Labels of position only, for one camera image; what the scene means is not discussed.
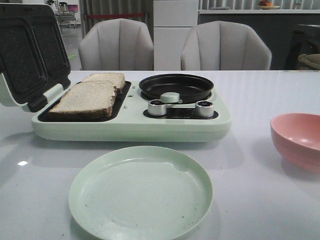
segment black pan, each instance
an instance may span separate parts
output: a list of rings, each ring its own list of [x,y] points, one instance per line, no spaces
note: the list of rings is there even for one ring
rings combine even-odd
[[[182,104],[206,100],[214,84],[202,77],[190,74],[170,73],[150,76],[139,83],[142,95],[146,98],[160,99],[167,92],[180,94]]]

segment table surface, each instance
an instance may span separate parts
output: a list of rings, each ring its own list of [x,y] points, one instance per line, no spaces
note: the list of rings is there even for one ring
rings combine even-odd
[[[90,73],[71,72],[72,85]],[[127,81],[134,81],[168,72],[124,73]],[[270,120],[276,115],[320,114],[320,72],[184,73],[212,80],[230,110],[232,128],[222,140],[52,141],[33,132],[34,113],[0,105],[0,239],[96,240],[72,218],[68,206],[72,181],[99,156],[140,145],[180,151],[210,175],[211,211],[188,240],[320,239],[320,175],[284,160],[270,135]]]

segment fruit bowl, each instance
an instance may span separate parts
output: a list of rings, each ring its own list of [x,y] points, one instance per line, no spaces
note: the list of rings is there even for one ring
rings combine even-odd
[[[271,120],[270,126],[273,144],[284,159],[320,173],[320,115],[281,114]]]
[[[262,5],[258,5],[257,6],[259,9],[262,10],[273,10],[273,9],[279,9],[280,6],[276,6],[276,5],[272,5],[272,6],[262,6]]]

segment plate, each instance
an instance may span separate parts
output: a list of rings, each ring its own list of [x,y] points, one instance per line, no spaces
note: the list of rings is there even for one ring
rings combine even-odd
[[[74,220],[103,240],[172,240],[205,217],[213,186],[191,157],[164,147],[134,146],[107,153],[74,179]]]
[[[257,7],[260,9],[263,9],[263,10],[272,10],[272,9],[279,9],[280,8],[280,6],[276,6],[276,5],[273,5],[273,6],[260,6],[260,5],[258,5]]]

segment chair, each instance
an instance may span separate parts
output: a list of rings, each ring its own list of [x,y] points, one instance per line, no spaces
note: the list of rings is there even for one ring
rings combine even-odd
[[[82,70],[152,70],[154,45],[147,25],[130,19],[95,24],[79,44]]]
[[[249,26],[212,21],[194,26],[185,41],[181,69],[269,70],[272,54]]]

